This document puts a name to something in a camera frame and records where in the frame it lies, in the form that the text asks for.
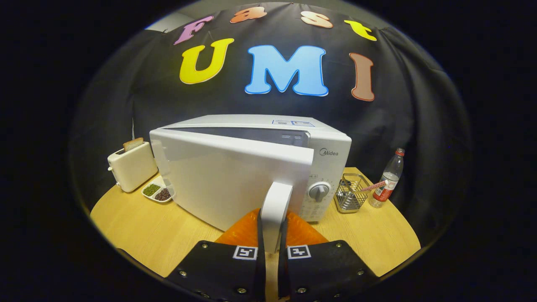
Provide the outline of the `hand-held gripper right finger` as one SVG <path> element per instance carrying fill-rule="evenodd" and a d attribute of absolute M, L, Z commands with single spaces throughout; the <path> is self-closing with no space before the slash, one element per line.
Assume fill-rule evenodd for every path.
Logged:
<path fill-rule="evenodd" d="M 286 215 L 278 264 L 280 298 L 349 302 L 377 281 L 377 275 L 346 241 L 329 241 L 297 214 Z"/>

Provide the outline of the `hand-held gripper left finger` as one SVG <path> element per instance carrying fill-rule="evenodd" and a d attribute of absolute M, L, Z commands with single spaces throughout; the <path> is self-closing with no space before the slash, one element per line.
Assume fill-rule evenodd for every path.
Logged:
<path fill-rule="evenodd" d="M 264 302 L 266 262 L 259 212 L 248 212 L 214 242 L 196 243 L 166 280 L 212 302 Z"/>

